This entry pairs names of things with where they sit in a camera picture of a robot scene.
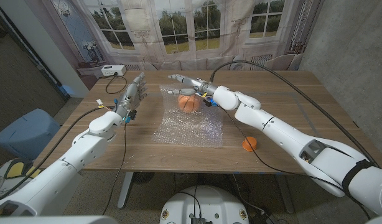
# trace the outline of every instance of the white robotic arm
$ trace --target white robotic arm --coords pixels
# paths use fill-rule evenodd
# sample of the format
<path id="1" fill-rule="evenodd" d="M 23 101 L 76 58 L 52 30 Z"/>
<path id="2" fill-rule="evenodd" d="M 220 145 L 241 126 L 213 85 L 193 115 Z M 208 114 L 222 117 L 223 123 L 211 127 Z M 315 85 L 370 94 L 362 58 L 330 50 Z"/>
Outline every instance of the white robotic arm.
<path id="1" fill-rule="evenodd" d="M 114 130 L 135 118 L 135 109 L 146 97 L 143 78 L 144 73 L 141 73 L 128 85 L 115 112 L 109 111 L 93 120 L 86 131 L 75 137 L 64 155 L 19 191 L 2 198 L 0 215 L 39 216 L 82 168 L 104 154 L 116 135 Z"/>
<path id="2" fill-rule="evenodd" d="M 225 110 L 236 110 L 235 118 L 262 131 L 283 148 L 312 177 L 326 180 L 343 189 L 313 179 L 331 194 L 343 197 L 347 193 L 378 215 L 382 215 L 382 169 L 372 166 L 368 159 L 338 141 L 306 135 L 279 118 L 262 110 L 260 102 L 225 86 L 214 86 L 203 80 L 170 75 L 169 78 L 191 83 L 183 93 L 198 93 Z"/>

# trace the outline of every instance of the printed backdrop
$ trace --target printed backdrop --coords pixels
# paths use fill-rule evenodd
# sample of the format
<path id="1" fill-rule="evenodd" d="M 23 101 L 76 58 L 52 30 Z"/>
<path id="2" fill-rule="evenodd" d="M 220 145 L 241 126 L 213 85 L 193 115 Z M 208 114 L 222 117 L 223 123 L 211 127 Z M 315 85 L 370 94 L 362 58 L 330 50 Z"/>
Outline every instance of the printed backdrop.
<path id="1" fill-rule="evenodd" d="M 304 51 L 314 0 L 26 0 L 80 75 L 213 70 Z M 258 70 L 249 65 L 223 69 Z"/>

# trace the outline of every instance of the small basketball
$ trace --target small basketball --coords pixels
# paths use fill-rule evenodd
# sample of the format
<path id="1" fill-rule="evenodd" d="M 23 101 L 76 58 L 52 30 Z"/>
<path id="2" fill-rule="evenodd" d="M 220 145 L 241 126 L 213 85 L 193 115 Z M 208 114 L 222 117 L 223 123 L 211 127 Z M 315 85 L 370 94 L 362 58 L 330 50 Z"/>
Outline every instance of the small basketball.
<path id="1" fill-rule="evenodd" d="M 192 96 L 184 96 L 180 95 L 177 100 L 179 101 L 180 110 L 191 113 L 193 111 L 197 111 L 200 104 L 200 99 L 197 95 Z"/>

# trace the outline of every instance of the wooden table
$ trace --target wooden table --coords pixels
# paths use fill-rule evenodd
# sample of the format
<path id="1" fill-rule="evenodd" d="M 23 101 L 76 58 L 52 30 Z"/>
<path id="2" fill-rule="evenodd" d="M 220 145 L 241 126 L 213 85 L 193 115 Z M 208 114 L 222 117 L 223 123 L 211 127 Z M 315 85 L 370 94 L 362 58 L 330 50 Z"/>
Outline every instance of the wooden table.
<path id="1" fill-rule="evenodd" d="M 163 144 L 151 140 L 157 131 L 164 113 L 163 98 L 159 85 L 177 83 L 177 80 L 167 78 L 171 74 L 182 74 L 188 77 L 209 80 L 212 71 L 145 71 L 148 93 L 137 109 L 137 118 L 131 121 L 127 129 L 127 151 L 123 170 L 149 171 L 149 172 L 214 172 L 214 173 L 276 173 L 257 160 L 252 152 L 242 148 L 243 137 L 227 116 L 223 117 L 223 147 L 204 148 Z M 322 86 L 310 72 L 282 71 L 278 72 L 284 78 L 301 89 L 305 94 L 327 110 L 338 122 L 343 125 L 366 148 L 377 163 L 382 167 L 382 154 L 374 147 L 372 142 L 356 126 L 352 119 L 339 106 L 335 99 Z M 127 71 L 125 77 L 131 82 L 140 71 Z M 109 95 L 105 86 L 109 80 L 99 80 L 89 94 L 71 114 L 60 131 L 54 136 L 50 144 L 36 159 L 36 164 L 57 142 L 58 138 L 67 128 L 84 112 L 96 108 L 97 99 L 105 105 L 114 105 L 113 99 L 119 94 Z M 269 72 L 257 71 L 219 71 L 215 76 L 216 85 L 224 85 L 233 91 L 257 98 L 261 108 L 268 113 L 282 119 L 303 133 L 333 139 L 356 148 L 352 142 L 337 129 L 324 115 L 315 109 L 308 101 L 298 95 L 291 87 L 283 83 Z M 119 90 L 124 80 L 116 79 L 110 86 L 110 91 Z M 72 139 L 88 128 L 93 119 L 103 115 L 106 110 L 98 110 L 81 119 L 67 137 L 60 143 L 53 154 L 42 167 L 47 167 L 57 160 L 70 148 Z M 240 128 L 247 136 L 253 136 L 258 141 L 257 153 L 267 164 L 278 169 L 302 173 L 302 169 L 291 156 L 274 144 L 263 133 L 239 123 Z M 107 151 L 95 162 L 87 165 L 85 169 L 111 170 L 119 169 L 124 153 L 123 128 L 117 131 L 116 139 L 108 146 Z"/>

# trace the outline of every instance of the blue chair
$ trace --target blue chair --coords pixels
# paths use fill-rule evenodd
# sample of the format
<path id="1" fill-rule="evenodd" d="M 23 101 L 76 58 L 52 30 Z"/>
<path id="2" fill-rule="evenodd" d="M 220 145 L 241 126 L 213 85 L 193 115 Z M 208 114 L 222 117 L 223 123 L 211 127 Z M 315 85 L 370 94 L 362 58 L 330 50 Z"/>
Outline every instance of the blue chair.
<path id="1" fill-rule="evenodd" d="M 58 122 L 48 113 L 36 109 L 0 132 L 0 146 L 17 157 L 34 160 L 59 129 Z"/>

